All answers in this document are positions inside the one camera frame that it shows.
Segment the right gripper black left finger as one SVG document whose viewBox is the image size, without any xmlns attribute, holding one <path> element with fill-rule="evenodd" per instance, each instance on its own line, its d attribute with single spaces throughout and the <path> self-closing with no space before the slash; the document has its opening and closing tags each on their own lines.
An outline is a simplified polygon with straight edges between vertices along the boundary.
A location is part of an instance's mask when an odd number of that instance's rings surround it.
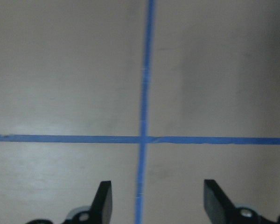
<svg viewBox="0 0 280 224">
<path fill-rule="evenodd" d="M 102 181 L 90 209 L 91 224 L 109 224 L 112 217 L 112 182 Z"/>
</svg>

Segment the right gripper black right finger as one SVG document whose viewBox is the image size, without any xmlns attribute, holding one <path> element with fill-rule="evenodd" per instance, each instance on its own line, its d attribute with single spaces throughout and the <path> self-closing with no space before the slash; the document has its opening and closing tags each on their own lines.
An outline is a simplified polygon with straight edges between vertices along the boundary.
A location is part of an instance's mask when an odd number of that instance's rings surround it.
<svg viewBox="0 0 280 224">
<path fill-rule="evenodd" d="M 229 224 L 236 206 L 215 180 L 203 182 L 203 206 L 212 224 Z"/>
</svg>

